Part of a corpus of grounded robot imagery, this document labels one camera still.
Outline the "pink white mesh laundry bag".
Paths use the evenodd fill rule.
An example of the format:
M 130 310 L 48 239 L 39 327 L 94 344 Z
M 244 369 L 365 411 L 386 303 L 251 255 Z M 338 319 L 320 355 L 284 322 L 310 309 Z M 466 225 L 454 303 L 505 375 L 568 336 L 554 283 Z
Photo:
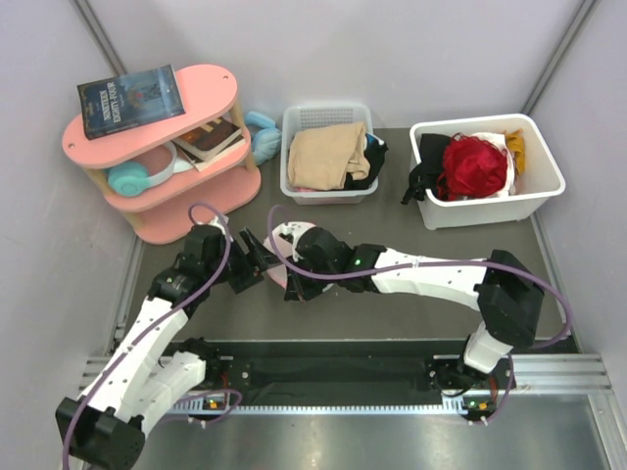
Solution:
M 265 237 L 263 245 L 274 254 L 275 251 L 273 250 L 273 245 L 271 244 L 271 241 L 268 240 L 270 236 Z M 285 289 L 287 283 L 287 268 L 284 264 L 280 263 L 279 265 L 271 268 L 267 274 L 277 285 Z

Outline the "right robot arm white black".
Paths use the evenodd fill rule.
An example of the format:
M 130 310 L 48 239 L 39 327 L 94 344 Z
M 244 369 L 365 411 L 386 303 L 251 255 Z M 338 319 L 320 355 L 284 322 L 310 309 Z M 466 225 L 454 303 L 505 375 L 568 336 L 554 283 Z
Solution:
M 352 293 L 419 295 L 479 312 L 482 321 L 466 340 L 458 362 L 430 372 L 433 385 L 442 391 L 482 386 L 503 356 L 535 341 L 545 293 L 507 251 L 449 264 L 381 245 L 351 247 L 304 222 L 279 225 L 271 240 L 288 245 L 283 253 L 289 262 L 288 301 L 306 302 L 337 285 Z

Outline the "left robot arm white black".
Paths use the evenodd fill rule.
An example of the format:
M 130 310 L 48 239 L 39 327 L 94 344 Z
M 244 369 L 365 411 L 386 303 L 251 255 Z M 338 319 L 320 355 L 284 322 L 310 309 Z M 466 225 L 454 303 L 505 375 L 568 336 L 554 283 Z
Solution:
M 195 225 L 172 266 L 158 274 L 131 329 L 97 378 L 76 399 L 65 398 L 55 418 L 63 441 L 62 466 L 71 458 L 102 469 L 130 469 L 156 425 L 196 386 L 221 379 L 220 362 L 200 343 L 155 368 L 172 338 L 215 284 L 240 293 L 279 263 L 272 242 L 248 229 L 238 240 L 218 220 Z

